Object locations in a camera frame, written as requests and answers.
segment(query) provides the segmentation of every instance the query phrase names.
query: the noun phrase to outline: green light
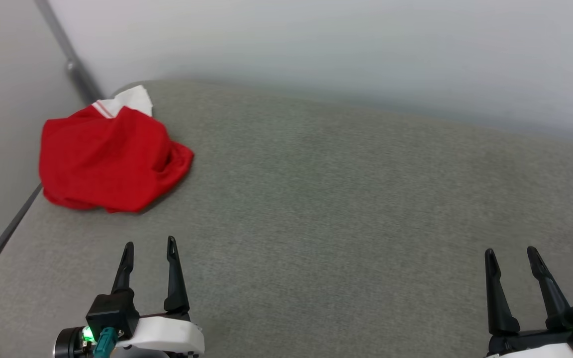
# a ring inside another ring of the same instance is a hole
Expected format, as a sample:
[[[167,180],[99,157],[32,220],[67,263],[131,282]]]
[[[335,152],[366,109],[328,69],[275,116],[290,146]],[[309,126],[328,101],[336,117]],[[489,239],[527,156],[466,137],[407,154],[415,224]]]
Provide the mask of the green light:
[[[84,328],[84,340],[87,342],[94,342],[94,335],[92,334],[92,329],[88,326]]]

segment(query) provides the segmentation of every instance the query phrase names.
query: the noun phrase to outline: white fabric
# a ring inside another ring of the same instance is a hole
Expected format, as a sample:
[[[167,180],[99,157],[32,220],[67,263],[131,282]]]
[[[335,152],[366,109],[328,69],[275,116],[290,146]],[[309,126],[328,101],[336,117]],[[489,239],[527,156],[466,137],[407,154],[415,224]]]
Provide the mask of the white fabric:
[[[116,117],[124,106],[152,116],[152,100],[150,100],[150,95],[147,94],[147,90],[143,86],[122,91],[113,99],[97,100],[92,105],[105,118]]]

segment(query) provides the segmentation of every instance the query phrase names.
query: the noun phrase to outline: gray fabric surface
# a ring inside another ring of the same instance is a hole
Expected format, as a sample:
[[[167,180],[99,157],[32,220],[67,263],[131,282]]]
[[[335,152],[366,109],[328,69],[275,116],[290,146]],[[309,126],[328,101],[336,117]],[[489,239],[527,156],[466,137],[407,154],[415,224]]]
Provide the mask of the gray fabric surface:
[[[136,307],[162,311],[169,234],[206,358],[481,357],[488,247],[523,329],[545,319],[528,245],[573,304],[573,145],[143,84],[155,117],[195,151],[189,176],[140,215],[39,197],[0,255],[2,354],[49,357],[109,291],[130,240]]]

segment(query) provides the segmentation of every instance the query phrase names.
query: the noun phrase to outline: red cloth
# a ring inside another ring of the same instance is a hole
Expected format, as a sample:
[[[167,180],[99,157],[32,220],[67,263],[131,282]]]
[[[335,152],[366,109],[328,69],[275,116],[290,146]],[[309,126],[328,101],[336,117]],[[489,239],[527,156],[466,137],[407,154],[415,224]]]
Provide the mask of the red cloth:
[[[154,118],[127,107],[105,118],[89,106],[43,125],[39,176],[54,204],[137,212],[172,189],[192,159]]]

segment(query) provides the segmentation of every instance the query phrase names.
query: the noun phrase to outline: white backdrop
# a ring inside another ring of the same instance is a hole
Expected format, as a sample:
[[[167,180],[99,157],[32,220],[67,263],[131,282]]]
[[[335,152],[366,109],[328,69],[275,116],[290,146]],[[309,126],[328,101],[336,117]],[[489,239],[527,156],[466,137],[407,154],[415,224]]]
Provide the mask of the white backdrop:
[[[101,90],[190,78],[573,135],[573,0],[52,0]]]

